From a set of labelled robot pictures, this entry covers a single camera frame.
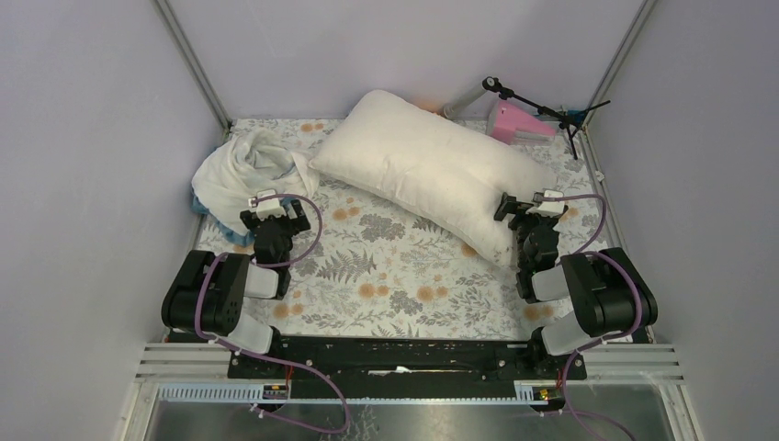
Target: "floral mat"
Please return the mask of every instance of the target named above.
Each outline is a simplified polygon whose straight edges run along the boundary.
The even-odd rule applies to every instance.
[[[233,133],[265,126],[288,145],[315,151],[340,122],[241,119]],[[461,124],[485,130],[484,121]],[[563,137],[549,146],[514,148],[549,166],[566,195],[593,192],[585,161],[573,160]],[[482,259],[451,233],[386,199],[323,176],[313,200],[322,209],[324,233],[316,249],[292,267],[287,296],[243,303],[284,334],[522,340],[571,311],[568,300],[527,305],[516,293],[514,271]],[[599,218],[594,200],[569,206],[557,227],[561,254],[584,243]],[[313,237],[296,236],[293,255]],[[606,246],[602,237],[591,248]],[[251,246],[228,243],[210,216],[197,249],[252,252]]]

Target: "white wall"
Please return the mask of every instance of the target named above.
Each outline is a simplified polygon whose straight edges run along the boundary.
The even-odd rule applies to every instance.
[[[174,0],[233,118],[343,117],[384,88],[422,107],[494,74],[585,106],[641,0]],[[467,116],[486,116],[482,99]]]
[[[777,17],[660,2],[592,126],[707,440],[779,439]]]
[[[220,131],[150,1],[5,1],[0,40],[0,439],[106,440]]]

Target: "white pillow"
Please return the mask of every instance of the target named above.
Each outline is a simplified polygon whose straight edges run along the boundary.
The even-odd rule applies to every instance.
[[[310,167],[437,223],[499,266],[514,248],[506,222],[492,219],[501,194],[529,201],[557,183],[508,145],[383,90],[363,96]]]

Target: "black plastic part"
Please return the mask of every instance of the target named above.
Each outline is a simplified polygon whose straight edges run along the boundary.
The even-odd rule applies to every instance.
[[[540,202],[543,195],[536,193],[534,201]],[[548,217],[539,214],[527,214],[527,211],[535,205],[520,202],[516,197],[503,193],[501,203],[495,211],[493,219],[502,221],[507,214],[513,214],[509,221],[509,228],[516,231],[517,266],[516,290],[519,297],[528,303],[536,303],[536,293],[533,291],[531,278],[538,271],[544,271],[554,267],[558,258],[559,233],[554,231],[555,226],[562,216]]]
[[[297,199],[289,202],[287,216],[259,220],[257,214],[250,210],[242,211],[240,216],[243,225],[254,235],[253,256],[258,264],[272,265],[288,262],[293,247],[292,237],[311,229],[306,212]],[[272,269],[278,274],[275,299],[283,299],[291,279],[289,266]]]
[[[657,301],[622,248],[601,253],[622,266],[641,297],[641,326],[657,321]],[[580,327],[591,337],[629,329],[636,318],[636,304],[627,283],[610,265],[596,257],[570,254],[562,257],[570,301]]]
[[[543,368],[528,366],[525,342],[304,337],[274,334],[271,356],[307,364],[310,360],[349,398],[512,398],[518,379],[556,380],[565,357],[552,357]],[[230,379],[284,378],[284,367],[236,356]],[[370,370],[414,373],[371,375]],[[583,366],[572,367],[571,379],[585,379]],[[292,398],[335,398],[320,379],[303,369],[292,374]]]
[[[210,251],[193,250],[186,255],[173,284],[163,300],[165,326],[195,332],[195,308],[206,278],[205,270],[216,256]],[[249,271],[249,256],[228,254],[211,276],[203,299],[200,327],[205,332],[227,335],[241,316],[243,290]]]

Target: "white cloth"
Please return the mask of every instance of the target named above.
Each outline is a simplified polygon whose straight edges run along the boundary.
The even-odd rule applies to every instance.
[[[192,189],[219,222],[245,235],[249,231],[240,213],[258,192],[274,189],[308,197],[316,192],[319,173],[309,168],[309,159],[284,147],[274,132],[257,128],[233,136],[206,158],[192,178]]]

